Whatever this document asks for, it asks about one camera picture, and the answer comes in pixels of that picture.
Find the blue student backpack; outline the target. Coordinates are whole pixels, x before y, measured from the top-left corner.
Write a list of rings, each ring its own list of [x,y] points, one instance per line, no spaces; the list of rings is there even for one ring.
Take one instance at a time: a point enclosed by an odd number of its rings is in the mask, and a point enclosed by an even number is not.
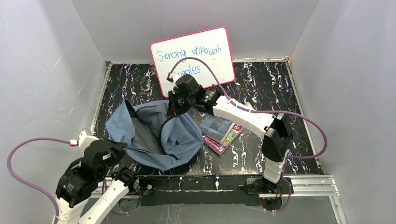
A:
[[[124,100],[106,122],[112,140],[127,143],[127,155],[161,170],[188,163],[202,148],[203,134],[188,113],[167,114],[168,100],[131,105]]]

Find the dark blue Nineteen Eighty-Four book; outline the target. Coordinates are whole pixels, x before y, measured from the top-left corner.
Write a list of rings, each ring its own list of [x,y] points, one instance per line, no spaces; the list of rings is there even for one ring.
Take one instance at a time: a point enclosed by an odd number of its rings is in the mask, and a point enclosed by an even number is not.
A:
[[[228,119],[207,115],[199,127],[203,135],[218,143],[222,143],[234,125],[235,123]]]

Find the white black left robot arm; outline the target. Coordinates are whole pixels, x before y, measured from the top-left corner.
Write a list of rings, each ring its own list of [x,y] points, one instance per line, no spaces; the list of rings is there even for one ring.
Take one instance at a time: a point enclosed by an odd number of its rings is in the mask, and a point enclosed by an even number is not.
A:
[[[110,168],[117,165],[127,151],[127,143],[94,138],[61,176],[56,189],[59,224],[100,224],[117,202],[139,190],[136,174],[128,168],[112,175],[106,191],[87,211],[84,207],[100,182],[106,180]]]

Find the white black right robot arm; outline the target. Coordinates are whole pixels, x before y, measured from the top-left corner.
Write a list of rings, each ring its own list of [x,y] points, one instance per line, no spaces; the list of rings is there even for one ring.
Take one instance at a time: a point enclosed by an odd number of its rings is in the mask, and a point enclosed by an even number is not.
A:
[[[191,75],[169,73],[170,115],[178,116],[191,108],[215,118],[227,119],[255,134],[262,141],[265,167],[260,179],[247,179],[244,190],[250,194],[270,194],[281,190],[283,166],[294,139],[288,118],[283,114],[261,113],[227,96],[221,87],[204,89]]]

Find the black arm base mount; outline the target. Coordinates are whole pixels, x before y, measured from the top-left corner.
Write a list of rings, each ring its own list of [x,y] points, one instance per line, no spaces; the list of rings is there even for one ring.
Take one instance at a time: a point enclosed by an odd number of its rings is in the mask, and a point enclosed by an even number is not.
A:
[[[291,179],[265,183],[261,175],[139,175],[122,199],[141,199],[142,206],[168,204],[239,204],[278,210],[294,193]]]

